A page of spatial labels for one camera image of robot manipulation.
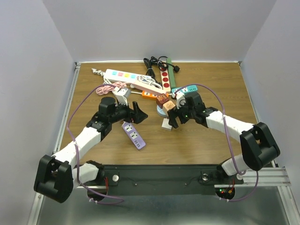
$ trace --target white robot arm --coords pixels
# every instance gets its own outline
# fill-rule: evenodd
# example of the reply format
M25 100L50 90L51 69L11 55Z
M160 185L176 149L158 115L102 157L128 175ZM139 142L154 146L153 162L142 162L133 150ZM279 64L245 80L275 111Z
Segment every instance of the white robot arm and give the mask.
M52 156L41 158L34 190L60 203L66 201L72 190L78 185L77 162L96 144L101 142L111 131L112 124L123 120L128 123L140 123L148 117L133 102L133 109L129 108L126 91L117 96L118 102L112 97L104 97L99 104L98 112L87 123L83 131L65 148ZM80 166L79 180L81 183L95 180L99 175L101 164L89 161Z
M258 171L279 156L279 147L266 124L245 123L223 115L216 108L207 108L197 92L187 94L178 92L176 96L173 94L174 97L176 97L177 104L168 111L169 125L177 128L177 117L181 124L194 119L196 123L227 133L228 139L232 137L240 142L242 154L235 156L234 160L228 159L218 167L224 176L232 176L237 171L249 168ZM224 122L226 122L228 132L225 132Z

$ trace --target wooden tabletop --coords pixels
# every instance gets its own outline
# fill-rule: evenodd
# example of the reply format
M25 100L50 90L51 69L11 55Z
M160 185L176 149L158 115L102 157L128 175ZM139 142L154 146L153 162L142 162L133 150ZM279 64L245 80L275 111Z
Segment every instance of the wooden tabletop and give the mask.
M237 63L176 63L180 72L175 74L178 87L201 83L212 88L225 105L226 115L245 122L256 123L249 96ZM97 85L103 83L101 76L92 73L91 68L115 69L120 71L145 74L143 63L85 63L81 65L75 87L70 113ZM154 68L157 80L160 73ZM221 109L216 98L208 90L198 87L206 107ZM93 93L77 111L72 119L70 129L77 136L86 123L98 110L102 96ZM161 128L163 118L156 110L156 102L142 98L141 95L131 94L128 98L137 101L148 118L134 127L146 142L146 146L138 150L130 141L121 127L121 123L112 126L110 134L98 145L93 147L81 160L94 160L102 164L218 164L230 157L226 137L224 134L207 129L190 120L180 124L178 129L167 131ZM71 141L65 131L61 147L64 148ZM240 154L240 144L232 139L235 155Z

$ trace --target black power cord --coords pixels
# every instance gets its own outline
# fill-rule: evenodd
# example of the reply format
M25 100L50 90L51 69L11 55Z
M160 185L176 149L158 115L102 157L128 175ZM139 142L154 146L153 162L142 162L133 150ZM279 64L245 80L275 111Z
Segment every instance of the black power cord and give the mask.
M146 65L146 68L147 68L147 72L146 72L146 75L148 76L151 76L152 79L155 80L156 83L158 83L160 86L162 86L161 82L158 82L156 79L155 79L155 73L154 73L154 70L152 68L152 63L149 59L147 58L144 58L144 63Z
M155 73L153 71L152 65L157 65L160 71L166 71L169 66L173 67L174 71L177 73L180 68L178 66L174 66L171 63L167 63L167 62L162 62L160 59L161 58L167 58L166 56L160 56L158 59L155 58L154 56L151 56L151 59L147 59L144 58L144 63L146 65L147 68L147 72L146 75L151 76L151 78L153 78L155 80L156 83L158 83L160 86L162 86L161 82L158 82L155 79Z
M169 66L173 67L174 71L177 73L179 72L180 68L178 66L174 66L171 63L167 63L167 62L162 62L160 59L161 58L167 58L166 56L160 56L158 59L155 58L154 56L151 56L150 62L152 65L158 65L158 68L161 71L165 71L166 69L169 68Z

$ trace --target pink cable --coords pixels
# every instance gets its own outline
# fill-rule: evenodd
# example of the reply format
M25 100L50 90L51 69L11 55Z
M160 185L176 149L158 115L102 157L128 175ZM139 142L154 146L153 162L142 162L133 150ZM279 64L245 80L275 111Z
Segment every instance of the pink cable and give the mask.
M117 86L120 89L126 87L126 83L122 83L120 81L113 83L112 85ZM97 88L96 93L97 93L97 95L106 95L110 91L113 91L113 90L114 90L114 87L112 87L112 86L103 86L103 87Z

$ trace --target teal power strip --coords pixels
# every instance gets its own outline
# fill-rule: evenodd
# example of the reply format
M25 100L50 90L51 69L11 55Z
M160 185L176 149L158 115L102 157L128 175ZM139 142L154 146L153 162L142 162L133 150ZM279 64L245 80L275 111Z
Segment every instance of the teal power strip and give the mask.
M172 94L177 91L179 88L173 88L172 89ZM190 85L190 86L187 86L183 89L180 90L181 92L183 92L184 94L185 93L189 93L189 92L193 92L193 91L198 91L198 88L196 85Z

